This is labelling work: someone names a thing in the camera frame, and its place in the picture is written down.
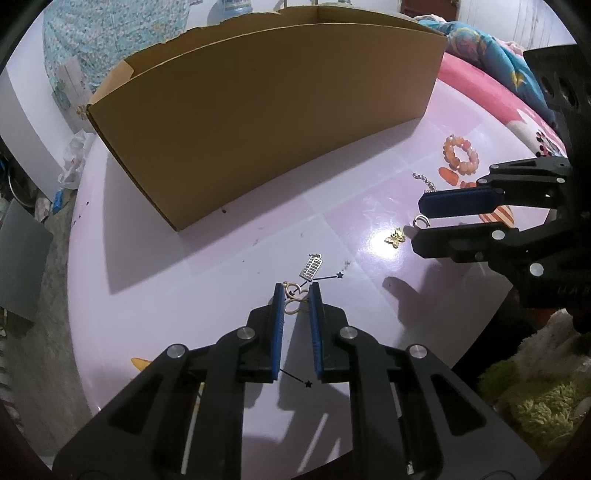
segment open cardboard box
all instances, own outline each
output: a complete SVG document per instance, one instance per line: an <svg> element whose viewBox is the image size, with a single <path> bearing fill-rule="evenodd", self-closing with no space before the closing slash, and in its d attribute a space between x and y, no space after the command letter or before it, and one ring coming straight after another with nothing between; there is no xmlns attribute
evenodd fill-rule
<svg viewBox="0 0 591 480"><path fill-rule="evenodd" d="M319 155L421 117L446 46L412 20L356 8L242 15L121 61L88 116L181 230Z"/></svg>

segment gold charm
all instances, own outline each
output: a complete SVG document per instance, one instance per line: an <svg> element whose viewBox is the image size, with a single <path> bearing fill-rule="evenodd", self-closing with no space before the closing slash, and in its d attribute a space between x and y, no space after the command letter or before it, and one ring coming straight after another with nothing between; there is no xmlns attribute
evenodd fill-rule
<svg viewBox="0 0 591 480"><path fill-rule="evenodd" d="M402 232L402 229L400 227L398 227L394 233L390 234L390 236L384 240L384 242L388 243L388 244L392 244L392 246L394 248L398 248L398 244L403 243L406 240L406 237L404 236L404 233Z"/></svg>

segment pink blanket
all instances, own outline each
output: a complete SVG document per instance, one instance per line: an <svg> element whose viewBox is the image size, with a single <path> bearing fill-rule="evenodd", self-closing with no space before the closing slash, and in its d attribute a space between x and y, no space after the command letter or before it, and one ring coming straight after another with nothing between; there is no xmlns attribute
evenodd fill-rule
<svg viewBox="0 0 591 480"><path fill-rule="evenodd" d="M483 71L445 53L437 77L483 107L537 157L566 156L564 144L554 130L522 100Z"/></svg>

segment water bottle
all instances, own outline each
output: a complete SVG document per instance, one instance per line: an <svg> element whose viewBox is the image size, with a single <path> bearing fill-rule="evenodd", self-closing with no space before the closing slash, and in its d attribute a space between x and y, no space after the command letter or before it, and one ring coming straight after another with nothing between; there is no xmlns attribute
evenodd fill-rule
<svg viewBox="0 0 591 480"><path fill-rule="evenodd" d="M223 9L223 20L252 12L251 0L219 0L219 2Z"/></svg>

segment white wall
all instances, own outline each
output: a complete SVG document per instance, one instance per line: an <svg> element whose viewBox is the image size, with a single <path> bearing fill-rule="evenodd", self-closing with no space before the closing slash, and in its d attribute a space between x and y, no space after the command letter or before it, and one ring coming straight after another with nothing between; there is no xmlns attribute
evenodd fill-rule
<svg viewBox="0 0 591 480"><path fill-rule="evenodd" d="M383 13L398 13L402 0L351 0L355 7L366 8ZM255 12L271 12L283 8L283 0L251 0ZM338 2L338 0L318 0L319 4ZM187 29L204 27L219 22L220 14L215 11L216 0L203 0L202 3L192 5L187 19ZM287 0L288 7L313 5L312 0Z"/></svg>
<svg viewBox="0 0 591 480"><path fill-rule="evenodd" d="M544 0L460 0L458 20L526 49L574 43Z"/></svg>
<svg viewBox="0 0 591 480"><path fill-rule="evenodd" d="M0 135L35 185L53 201L61 167L23 111L7 70L0 74Z"/></svg>
<svg viewBox="0 0 591 480"><path fill-rule="evenodd" d="M1 116L7 119L12 115L20 115L19 112L13 113L8 109L8 105L20 109L37 134L37 139L33 143L40 141L40 146L45 148L45 152L35 148L37 153L34 158L23 156L24 151L32 153L26 145L21 145L29 141L29 128L14 131L5 125L5 120L3 125L0 125L0 135L31 180L49 199L53 200L57 190L57 175L61 173L63 164L63 150L73 132L52 97L51 86L45 71L43 13L37 17L17 45L4 73L8 75L2 80L2 94L8 97L15 95L20 106L14 105L10 99L4 101L0 98ZM13 93L8 93L8 89L12 89Z"/></svg>

